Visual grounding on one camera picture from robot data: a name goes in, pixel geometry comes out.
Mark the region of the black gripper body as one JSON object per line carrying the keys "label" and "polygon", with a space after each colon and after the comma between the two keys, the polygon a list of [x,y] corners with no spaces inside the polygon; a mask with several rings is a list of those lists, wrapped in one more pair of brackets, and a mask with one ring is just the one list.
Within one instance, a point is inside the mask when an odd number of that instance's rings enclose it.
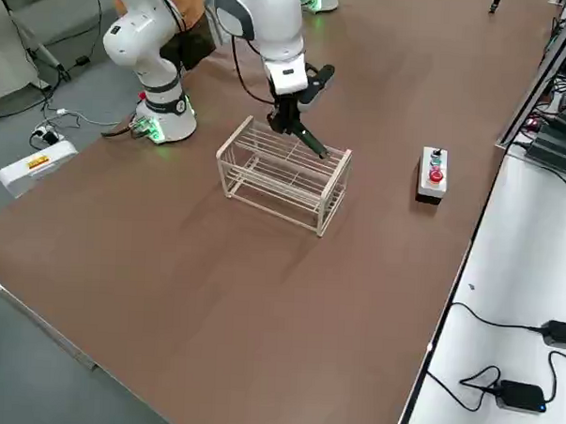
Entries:
{"label": "black gripper body", "polygon": [[300,111],[298,108],[298,93],[277,94],[272,93],[273,104],[272,110],[268,113],[268,117],[280,118],[296,118],[299,119]]}

